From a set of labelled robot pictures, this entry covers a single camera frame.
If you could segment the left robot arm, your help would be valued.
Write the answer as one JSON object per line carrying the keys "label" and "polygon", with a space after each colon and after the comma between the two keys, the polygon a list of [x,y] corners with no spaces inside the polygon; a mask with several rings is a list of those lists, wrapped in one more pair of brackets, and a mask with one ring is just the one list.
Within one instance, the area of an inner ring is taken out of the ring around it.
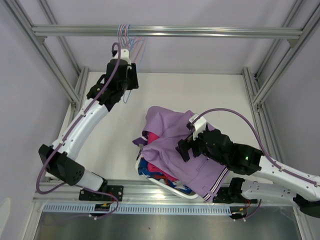
{"label": "left robot arm", "polygon": [[126,91],[138,89],[136,64],[125,60],[116,65],[111,60],[86,95],[81,110],[69,124],[63,134],[50,146],[41,145],[38,153],[43,166],[36,180],[36,190],[40,194],[49,191],[40,189],[40,180],[45,172],[70,186],[90,189],[90,195],[101,201],[107,197],[106,180],[85,169],[76,160],[88,136],[96,125],[111,111]]}

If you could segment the magenta trousers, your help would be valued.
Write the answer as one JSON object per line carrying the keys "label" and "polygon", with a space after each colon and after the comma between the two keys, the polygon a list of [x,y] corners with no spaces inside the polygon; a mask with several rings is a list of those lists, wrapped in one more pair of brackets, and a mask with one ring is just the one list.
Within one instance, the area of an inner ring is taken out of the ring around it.
{"label": "magenta trousers", "polygon": [[142,156],[149,163],[150,167],[148,169],[150,172],[160,172],[168,181],[177,182],[178,179],[169,169],[168,161],[165,160],[168,155],[165,153],[165,148],[162,137],[153,132],[147,132],[147,145],[142,150]]}

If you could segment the blue white patterned trousers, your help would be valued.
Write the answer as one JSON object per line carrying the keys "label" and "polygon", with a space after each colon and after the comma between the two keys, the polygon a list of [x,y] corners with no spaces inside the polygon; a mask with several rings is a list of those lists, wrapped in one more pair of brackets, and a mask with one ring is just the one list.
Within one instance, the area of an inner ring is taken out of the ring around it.
{"label": "blue white patterned trousers", "polygon": [[152,166],[149,162],[147,162],[143,157],[139,158],[136,162],[136,169],[140,176],[143,176],[144,178],[152,178],[159,182],[162,182],[169,187],[175,188],[177,190],[180,190],[181,192],[185,194],[190,194],[192,190],[187,187],[186,185],[182,184],[181,181],[175,179],[174,177],[169,176],[166,173],[163,173],[161,171],[157,171],[154,169],[151,171]]}

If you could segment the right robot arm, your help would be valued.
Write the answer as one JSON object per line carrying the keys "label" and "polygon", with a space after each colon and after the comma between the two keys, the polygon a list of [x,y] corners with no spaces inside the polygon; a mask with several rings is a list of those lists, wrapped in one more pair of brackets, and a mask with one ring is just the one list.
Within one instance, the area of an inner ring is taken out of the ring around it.
{"label": "right robot arm", "polygon": [[176,147],[185,162],[194,157],[205,156],[238,175],[255,176],[272,181],[258,186],[245,180],[232,180],[227,190],[233,202],[246,199],[286,200],[311,217],[320,216],[320,178],[287,166],[263,151],[240,143],[234,143],[220,130],[208,130],[197,136],[190,134],[181,139]]}

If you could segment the lilac purple trousers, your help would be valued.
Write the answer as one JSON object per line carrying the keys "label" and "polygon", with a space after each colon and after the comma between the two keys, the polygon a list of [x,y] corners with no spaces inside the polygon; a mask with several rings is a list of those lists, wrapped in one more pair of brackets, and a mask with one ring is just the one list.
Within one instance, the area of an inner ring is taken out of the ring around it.
{"label": "lilac purple trousers", "polygon": [[137,171],[184,194],[196,193],[212,201],[227,177],[228,169],[203,154],[194,156],[193,133],[187,125],[195,114],[160,106],[147,110],[141,137],[133,140],[140,147]]}

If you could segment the purple camouflage trousers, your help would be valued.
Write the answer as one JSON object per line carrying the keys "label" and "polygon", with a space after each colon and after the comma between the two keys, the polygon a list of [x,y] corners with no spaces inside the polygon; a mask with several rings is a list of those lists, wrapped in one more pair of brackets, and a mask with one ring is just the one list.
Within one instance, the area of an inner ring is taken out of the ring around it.
{"label": "purple camouflage trousers", "polygon": [[136,158],[136,160],[138,160],[139,157],[141,156],[141,152],[142,152],[143,147],[148,144],[148,138],[146,136],[141,136],[141,137],[133,140],[132,143],[134,145],[136,145],[137,147],[139,147],[139,152],[138,152],[138,155]]}

